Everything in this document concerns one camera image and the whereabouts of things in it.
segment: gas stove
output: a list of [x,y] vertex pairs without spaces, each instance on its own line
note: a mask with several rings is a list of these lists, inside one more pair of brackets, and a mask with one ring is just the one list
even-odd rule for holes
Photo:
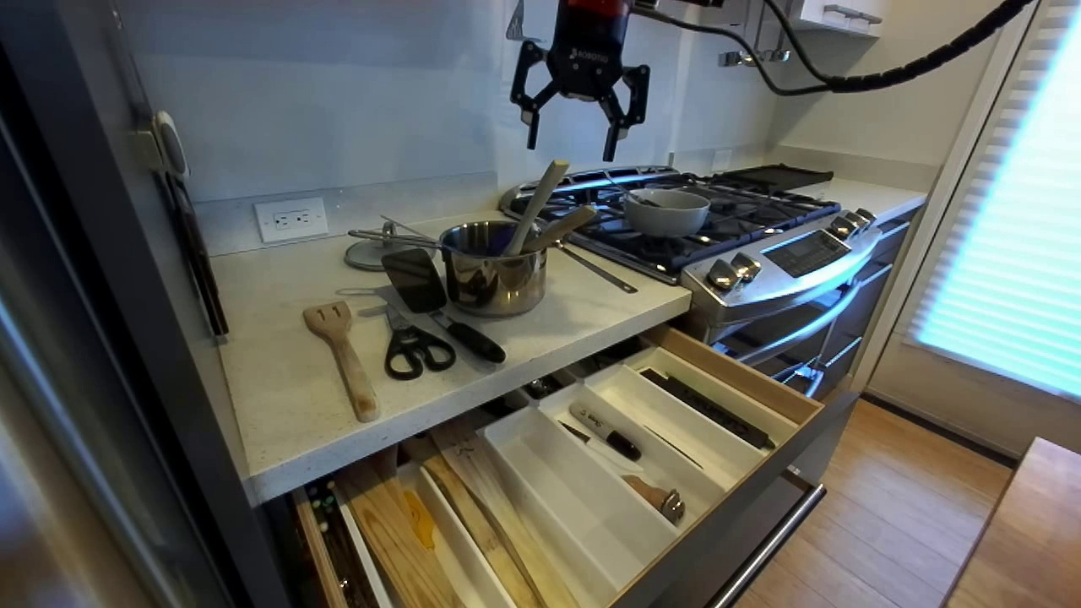
[[[625,220],[625,199],[635,189],[686,189],[709,199],[709,216],[693,236],[642,236]],[[513,189],[503,196],[500,209],[520,216],[534,186]],[[598,220],[581,226],[571,243],[611,257],[625,267],[635,267],[655,280],[679,284],[679,274],[689,263],[740,250],[747,243],[797,230],[814,220],[838,216],[838,203],[794,196],[794,193],[763,193],[747,189],[747,179],[693,176],[669,166],[638,166],[611,172],[581,172],[568,176],[554,189],[541,220],[561,220],[578,206],[595,206]]]

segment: wooden spatula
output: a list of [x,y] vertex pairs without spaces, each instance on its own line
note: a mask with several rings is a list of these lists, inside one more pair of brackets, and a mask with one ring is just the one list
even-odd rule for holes
[[372,388],[368,388],[361,358],[348,345],[348,328],[351,328],[348,304],[345,301],[331,301],[331,304],[321,304],[321,307],[304,307],[304,324],[307,324],[311,334],[324,338],[328,348],[334,351],[334,361],[338,361],[351,412],[361,422],[375,419],[378,409],[372,402]]

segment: window blind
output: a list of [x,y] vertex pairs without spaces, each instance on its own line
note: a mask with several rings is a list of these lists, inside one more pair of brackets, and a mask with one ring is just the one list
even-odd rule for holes
[[1081,10],[1044,0],[953,196],[909,341],[1081,395]]

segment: utensil organizer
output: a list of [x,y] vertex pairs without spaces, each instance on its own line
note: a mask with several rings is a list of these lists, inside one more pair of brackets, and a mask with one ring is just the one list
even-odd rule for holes
[[[736,419],[763,429],[774,439],[774,449],[757,449],[736,432],[709,422],[703,412],[652,385],[642,375],[645,368],[679,378]],[[818,412],[821,402],[787,392],[784,385],[713,355],[699,341],[662,328],[645,338],[638,355],[503,419],[476,426],[476,442],[493,456],[513,510],[524,517],[541,554],[578,605],[645,605],[655,601],[679,567],[696,561],[703,544],[709,544],[709,534],[733,517],[726,503],[743,507],[747,493],[784,473],[807,442],[804,432],[814,426]],[[605,436],[581,422],[581,415],[595,415],[601,429],[622,432],[642,456],[628,459],[611,449]],[[365,544],[355,547],[351,557],[361,561],[372,554],[382,564],[378,551],[388,547],[372,547],[372,537],[361,534],[355,510],[345,507],[351,497],[341,497],[341,486],[348,486],[341,476],[334,483],[341,503],[338,517],[345,517],[348,530],[358,530],[351,534],[351,544]],[[635,493],[628,476],[659,490],[679,490],[686,513],[676,524],[665,520],[642,493]],[[470,537],[439,483],[412,463],[399,466],[392,483],[422,497],[436,527],[436,547],[429,551],[453,581],[456,601],[513,605],[486,564],[490,547],[480,547]],[[294,493],[294,500],[297,510],[311,510],[307,493]],[[307,534],[307,544],[311,557],[328,554],[318,547],[321,534]],[[392,605],[409,605],[388,578],[378,574],[378,581],[368,584],[385,588]],[[324,601],[351,605],[341,584],[324,584]]]

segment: drawer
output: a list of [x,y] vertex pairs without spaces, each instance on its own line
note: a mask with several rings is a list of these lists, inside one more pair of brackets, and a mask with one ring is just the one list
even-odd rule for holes
[[334,557],[307,524],[324,598],[341,601],[338,571],[361,571],[345,588],[385,605],[645,605],[818,419],[818,402],[659,328],[541,402],[470,412],[334,473],[324,486],[351,547]]

